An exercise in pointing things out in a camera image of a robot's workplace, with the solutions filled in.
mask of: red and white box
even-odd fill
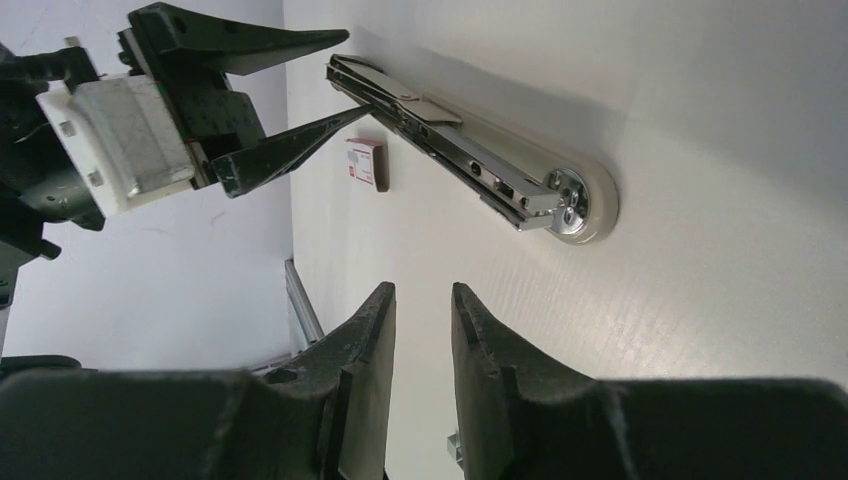
[[[383,142],[349,138],[347,160],[351,178],[371,185],[381,193],[389,190],[389,168]]]

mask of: table surface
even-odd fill
[[[295,259],[327,330],[398,287],[387,468],[460,478],[450,289],[596,377],[796,375],[848,383],[845,2],[285,2],[287,28],[598,158],[621,214],[570,247],[518,233],[442,167],[364,119],[293,175]],[[353,106],[329,53],[287,66],[289,124]],[[391,191],[344,139],[388,142]]]

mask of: hole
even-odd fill
[[[285,368],[278,368],[274,371],[268,372],[263,378],[270,384],[287,383],[297,380],[297,373],[291,370],[286,370]]]
[[[495,190],[497,190],[501,195],[509,198],[510,200],[512,200],[512,195],[515,193],[512,187],[503,182],[495,183]]]
[[[180,17],[174,17],[174,27],[176,27],[177,31],[182,34],[188,33],[188,26]]]
[[[238,33],[238,23],[232,22],[230,20],[224,20],[224,31],[226,31],[230,35],[237,34]]]

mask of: screw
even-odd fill
[[[103,175],[100,174],[99,170],[95,170],[88,174],[88,181],[92,187],[99,187],[103,185]]]
[[[59,128],[62,130],[62,134],[66,137],[73,137],[77,134],[74,124],[71,122],[62,122],[59,124]]]

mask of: white surface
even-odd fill
[[[344,138],[386,136],[372,121],[294,174],[295,255],[325,327],[398,286],[393,478],[461,475],[445,452],[455,281],[589,375],[848,383],[845,1],[287,0],[285,17],[349,28],[339,51],[600,158],[621,193],[612,235],[569,247],[512,231],[389,135],[378,195],[345,161]],[[353,105],[321,81],[328,56],[289,64],[290,124]]]
[[[148,99],[147,101],[162,102],[162,97],[159,96],[158,90],[155,89],[155,84],[153,86],[155,98]],[[94,202],[97,204],[97,208],[100,209],[100,213],[104,217],[108,219],[127,210],[161,200],[175,193],[191,190],[191,182],[186,180],[153,192],[128,198],[129,192],[124,188],[123,182],[121,182],[118,176],[117,166],[114,163],[115,159],[106,153],[103,143],[94,131],[94,127],[82,114],[70,108],[69,103],[71,102],[71,98],[68,89],[58,82],[49,91],[37,97],[38,104],[41,105],[41,109],[50,122],[50,126],[53,127],[53,131],[56,132],[56,136],[59,137],[62,146],[68,153],[77,171],[80,172],[85,185],[94,198]],[[176,132],[177,127],[174,125],[173,119],[169,116],[167,120],[169,123],[168,127]],[[74,135],[68,136],[62,132],[62,124],[65,122],[71,123],[74,129]],[[185,146],[182,145],[181,141],[178,146],[182,148],[183,151],[180,153],[187,161],[188,152],[185,150]],[[93,184],[91,178],[89,178],[89,175],[94,172],[100,175],[101,182],[99,185]]]
[[[19,1],[0,7],[2,41],[17,54],[80,37],[101,73],[123,73],[117,32],[145,0]],[[183,0],[189,9],[282,25],[276,0]],[[266,132],[286,127],[285,71],[233,87],[255,99]],[[283,261],[291,254],[290,190],[283,179],[229,200],[219,186],[184,192],[107,222],[64,224],[45,236],[55,262],[21,269],[5,355],[61,353],[105,368],[224,368],[288,351]]]

